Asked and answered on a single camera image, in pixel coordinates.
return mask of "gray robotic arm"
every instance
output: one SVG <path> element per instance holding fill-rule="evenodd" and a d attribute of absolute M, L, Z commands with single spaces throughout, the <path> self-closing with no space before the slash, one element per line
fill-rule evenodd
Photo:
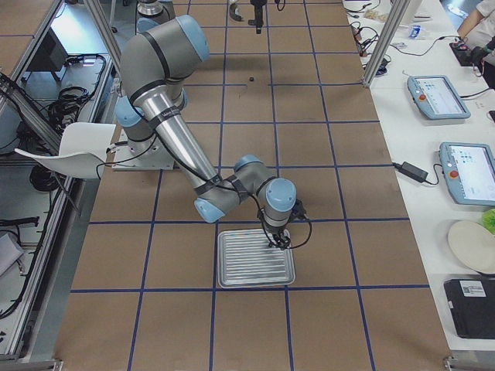
<path fill-rule="evenodd" d="M 182 82 L 208 56 L 209 47 L 201 28 L 192 17 L 180 16 L 128 42 L 121 58 L 122 86 L 131 105 L 142 111 L 149 130 L 157 135 L 195 189 L 198 198 L 194 204 L 208 223 L 251 197 L 258 205 L 263 229 L 272 235 L 271 244 L 288 248 L 286 224 L 295 218 L 307 220 L 302 203 L 296 199 L 294 184 L 274 176 L 253 155 L 241 158 L 234 166 L 234 174 L 223 180 L 180 114 L 185 101 Z M 133 129 L 126 128 L 126 132 L 132 133 Z"/>

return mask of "person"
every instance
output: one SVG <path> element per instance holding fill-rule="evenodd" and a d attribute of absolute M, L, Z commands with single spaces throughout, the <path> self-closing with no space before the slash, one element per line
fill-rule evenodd
<path fill-rule="evenodd" d="M 482 0 L 457 30 L 470 49 L 484 47 L 495 36 L 495 0 Z M 489 87 L 495 88 L 495 56 L 489 53 L 478 63 Z"/>

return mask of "tiled table surface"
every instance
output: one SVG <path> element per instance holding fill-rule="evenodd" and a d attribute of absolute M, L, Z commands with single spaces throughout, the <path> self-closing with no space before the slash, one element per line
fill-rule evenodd
<path fill-rule="evenodd" d="M 449 350 L 342 5 L 270 4 L 261 35 L 226 10 L 176 5 L 213 53 L 187 80 L 183 117 L 222 174 L 253 153 L 296 184 L 314 226 L 296 281 L 219 288 L 216 236 L 258 228 L 254 204 L 210 225 L 181 173 L 107 168 L 55 356 L 69 371 L 443 369 Z M 307 226 L 289 230 L 302 241 Z"/>
<path fill-rule="evenodd" d="M 0 0 L 0 71 L 10 76 L 55 0 Z"/>

